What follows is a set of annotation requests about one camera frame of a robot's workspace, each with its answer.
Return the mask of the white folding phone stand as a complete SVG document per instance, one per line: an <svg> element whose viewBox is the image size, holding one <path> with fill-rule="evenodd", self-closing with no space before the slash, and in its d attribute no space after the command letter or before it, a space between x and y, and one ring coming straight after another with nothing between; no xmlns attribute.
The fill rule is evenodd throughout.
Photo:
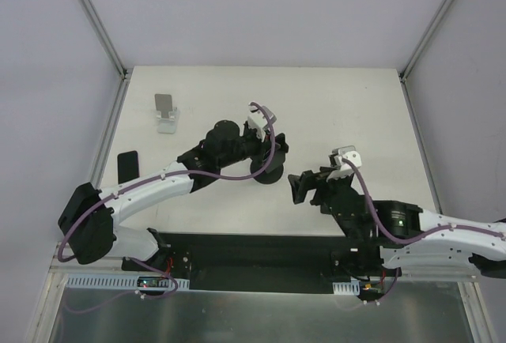
<svg viewBox="0 0 506 343"><path fill-rule="evenodd" d="M174 104L171 94L156 93L154 95L157 112L157 132L174 134L179 121L179 109Z"/></svg>

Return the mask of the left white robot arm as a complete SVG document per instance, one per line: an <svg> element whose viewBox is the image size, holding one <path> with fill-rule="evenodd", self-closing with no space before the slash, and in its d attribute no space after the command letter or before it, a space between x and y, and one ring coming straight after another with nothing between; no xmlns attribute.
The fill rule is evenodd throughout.
<svg viewBox="0 0 506 343"><path fill-rule="evenodd" d="M123 226L127 218L169 198L201 190L223 179L223 168L244 160L251 162L249 178L276 183L288 151L285 135L274 134L267 125L246 122L240 128L235 122L221 120L194 148L155 174L103 189L83 183L58 220L64 235L60 247L69 247L72 254L66 257L61 249L57 258L88 265L116 253L135 257L148 270L161 270L168 254L155 230L127 228Z"/></svg>

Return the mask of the purple edged black phone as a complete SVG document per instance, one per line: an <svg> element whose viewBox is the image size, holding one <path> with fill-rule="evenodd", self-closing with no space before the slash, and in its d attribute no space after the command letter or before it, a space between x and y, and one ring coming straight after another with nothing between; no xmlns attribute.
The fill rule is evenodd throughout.
<svg viewBox="0 0 506 343"><path fill-rule="evenodd" d="M137 179L140 176L138 152L136 150L119 153L116 157L118 184Z"/></svg>

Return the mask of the black round base phone stand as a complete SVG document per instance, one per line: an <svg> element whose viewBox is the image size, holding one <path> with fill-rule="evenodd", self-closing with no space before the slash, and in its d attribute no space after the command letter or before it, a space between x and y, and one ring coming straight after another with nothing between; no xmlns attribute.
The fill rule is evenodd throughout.
<svg viewBox="0 0 506 343"><path fill-rule="evenodd" d="M260 170L263 162L260 160L253 160L250 164L250 173L253 174ZM265 171L254 177L257 183L270 185L276 183L284 173L284 161L282 159L274 158Z"/></svg>

